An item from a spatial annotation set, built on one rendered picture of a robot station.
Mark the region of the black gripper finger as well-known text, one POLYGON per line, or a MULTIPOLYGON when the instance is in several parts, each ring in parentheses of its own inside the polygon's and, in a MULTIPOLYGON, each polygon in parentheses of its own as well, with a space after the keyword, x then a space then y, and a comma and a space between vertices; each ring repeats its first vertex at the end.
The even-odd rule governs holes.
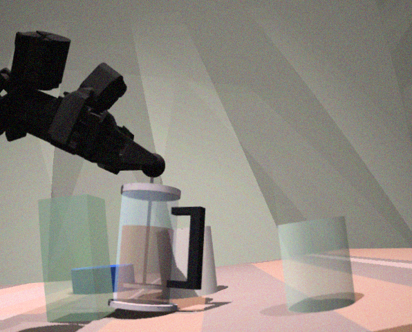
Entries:
POLYGON ((104 111, 84 153, 92 163, 154 166, 157 156, 118 129, 114 116, 104 111))
MULTIPOLYGON (((130 138, 129 130, 123 125, 121 133, 123 133, 127 138, 130 138)), ((110 172, 114 171, 135 171, 142 170, 141 165, 121 165, 121 164, 106 164, 105 169, 110 172)))

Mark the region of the glass french press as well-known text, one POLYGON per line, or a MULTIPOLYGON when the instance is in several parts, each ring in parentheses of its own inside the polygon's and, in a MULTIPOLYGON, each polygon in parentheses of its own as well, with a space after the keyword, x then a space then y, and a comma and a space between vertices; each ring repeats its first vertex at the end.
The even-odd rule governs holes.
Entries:
POLYGON ((141 165, 150 183, 121 187, 114 297, 108 306, 135 311, 177 311, 173 288, 201 290, 205 232, 204 207, 178 207, 181 191, 153 184, 165 170, 141 165), (178 216, 190 216, 187 281, 174 280, 178 216))

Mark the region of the blue cylinder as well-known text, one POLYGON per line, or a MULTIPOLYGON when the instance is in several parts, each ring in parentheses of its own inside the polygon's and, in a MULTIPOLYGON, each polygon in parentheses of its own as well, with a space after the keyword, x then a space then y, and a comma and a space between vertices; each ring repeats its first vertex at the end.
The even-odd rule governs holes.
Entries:
POLYGON ((114 285, 115 285, 115 267, 116 265, 113 264, 111 265, 111 280, 112 280, 112 286, 113 286, 113 292, 114 292, 114 285))

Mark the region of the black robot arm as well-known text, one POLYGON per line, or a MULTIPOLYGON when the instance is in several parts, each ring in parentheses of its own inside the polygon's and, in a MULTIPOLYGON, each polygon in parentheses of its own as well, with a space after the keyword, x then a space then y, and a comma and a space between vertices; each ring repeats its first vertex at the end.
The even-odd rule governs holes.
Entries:
MULTIPOLYGON (((0 135, 7 141, 36 136, 42 109, 56 97, 42 91, 58 89, 62 83, 71 40, 44 31, 17 32, 11 71, 0 70, 0 135), (42 91, 39 91, 42 90, 42 91)), ((123 76, 101 63, 76 91, 90 95, 98 104, 86 106, 100 115, 109 110, 127 89, 123 76)))

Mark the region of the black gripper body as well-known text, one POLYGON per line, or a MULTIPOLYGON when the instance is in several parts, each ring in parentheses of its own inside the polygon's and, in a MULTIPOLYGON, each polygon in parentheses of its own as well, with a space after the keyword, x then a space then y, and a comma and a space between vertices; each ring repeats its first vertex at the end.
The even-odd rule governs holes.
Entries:
POLYGON ((73 91, 52 99, 42 109, 37 123, 39 138, 72 155, 84 157, 86 148, 102 117, 88 107, 97 107, 90 96, 73 91))

